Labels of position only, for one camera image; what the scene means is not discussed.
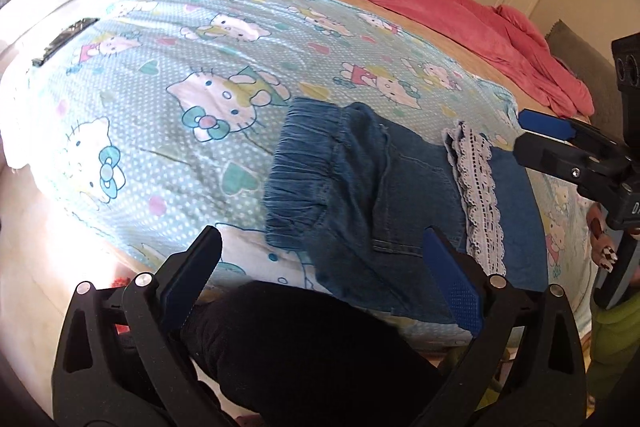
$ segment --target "lace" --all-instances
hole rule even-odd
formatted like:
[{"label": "lace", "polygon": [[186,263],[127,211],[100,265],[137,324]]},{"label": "lace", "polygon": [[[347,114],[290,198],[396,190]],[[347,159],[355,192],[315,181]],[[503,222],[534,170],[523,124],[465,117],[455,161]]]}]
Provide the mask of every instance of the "lace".
[{"label": "lace", "polygon": [[463,121],[442,132],[466,214],[466,253],[488,275],[505,275],[504,234],[489,160],[491,144]]}]

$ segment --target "floor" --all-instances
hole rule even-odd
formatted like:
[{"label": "floor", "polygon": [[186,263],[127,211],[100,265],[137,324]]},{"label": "floor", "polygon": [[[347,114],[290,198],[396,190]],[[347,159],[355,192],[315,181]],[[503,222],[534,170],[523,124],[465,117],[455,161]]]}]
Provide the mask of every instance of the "floor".
[{"label": "floor", "polygon": [[[73,291],[84,280],[104,288],[133,272],[113,247],[47,200],[28,167],[0,172],[0,223],[0,349],[51,415],[50,375]],[[221,402],[234,417],[245,413]]]}]

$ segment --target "metal bolt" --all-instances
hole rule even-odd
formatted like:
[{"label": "metal bolt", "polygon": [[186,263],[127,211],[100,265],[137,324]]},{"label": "metal bolt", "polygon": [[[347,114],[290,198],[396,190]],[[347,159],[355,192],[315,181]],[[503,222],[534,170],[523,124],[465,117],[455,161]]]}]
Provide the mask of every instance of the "metal bolt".
[{"label": "metal bolt", "polygon": [[90,282],[86,282],[86,281],[85,282],[81,282],[81,283],[79,283],[78,286],[76,286],[76,292],[78,292],[78,295],[84,295],[90,289],[91,289],[91,283]]},{"label": "metal bolt", "polygon": [[549,291],[551,295],[555,295],[556,297],[562,297],[564,295],[564,289],[559,284],[552,284],[549,286]]},{"label": "metal bolt", "polygon": [[136,277],[136,286],[149,286],[154,277],[150,273],[141,273]]},{"label": "metal bolt", "polygon": [[489,284],[494,288],[502,289],[507,286],[507,279],[502,275],[492,275],[489,277]]}]

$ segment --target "pink blanket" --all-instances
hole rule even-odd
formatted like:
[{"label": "pink blanket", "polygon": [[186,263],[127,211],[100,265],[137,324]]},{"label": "pink blanket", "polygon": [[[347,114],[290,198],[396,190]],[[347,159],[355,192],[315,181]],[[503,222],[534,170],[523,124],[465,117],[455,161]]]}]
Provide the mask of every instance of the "pink blanket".
[{"label": "pink blanket", "polygon": [[513,9],[494,9],[473,0],[369,1],[461,44],[559,116],[594,112],[587,87],[549,54],[541,45],[542,36]]}]

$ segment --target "hello kitty bed sheet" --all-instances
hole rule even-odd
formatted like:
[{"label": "hello kitty bed sheet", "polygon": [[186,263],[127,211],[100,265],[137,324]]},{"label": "hello kitty bed sheet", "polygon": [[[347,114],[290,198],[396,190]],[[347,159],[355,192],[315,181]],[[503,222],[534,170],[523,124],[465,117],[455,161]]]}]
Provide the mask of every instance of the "hello kitty bed sheet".
[{"label": "hello kitty bed sheet", "polygon": [[[263,186],[293,97],[364,102],[433,143],[459,118],[507,150],[522,132],[507,89],[337,0],[108,0],[96,16],[26,80],[3,80],[0,130],[26,144],[44,193],[151,269],[216,225],[224,250],[212,285],[325,291],[305,253],[270,248],[262,233]],[[541,174],[532,185],[550,282],[565,286],[585,328],[586,202]],[[380,316],[417,347],[469,339],[455,325]]]}]

